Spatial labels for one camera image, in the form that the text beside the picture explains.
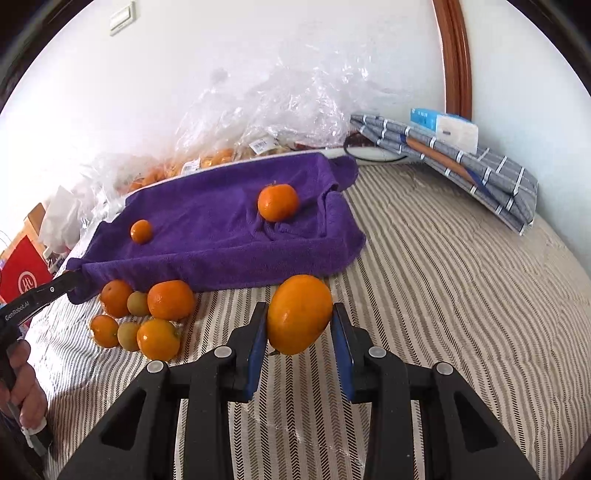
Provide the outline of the left hand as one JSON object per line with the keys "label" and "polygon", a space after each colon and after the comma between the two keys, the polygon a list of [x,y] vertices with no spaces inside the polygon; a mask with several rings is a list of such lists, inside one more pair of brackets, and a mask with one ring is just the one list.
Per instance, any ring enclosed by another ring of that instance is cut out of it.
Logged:
{"label": "left hand", "polygon": [[1,383],[1,411],[10,415],[7,405],[11,402],[20,408],[21,425],[27,429],[35,429],[40,426],[47,413],[48,402],[34,368],[28,363],[30,351],[30,344],[24,339],[8,349],[10,365],[16,373],[16,382],[12,389],[7,389],[5,384]]}

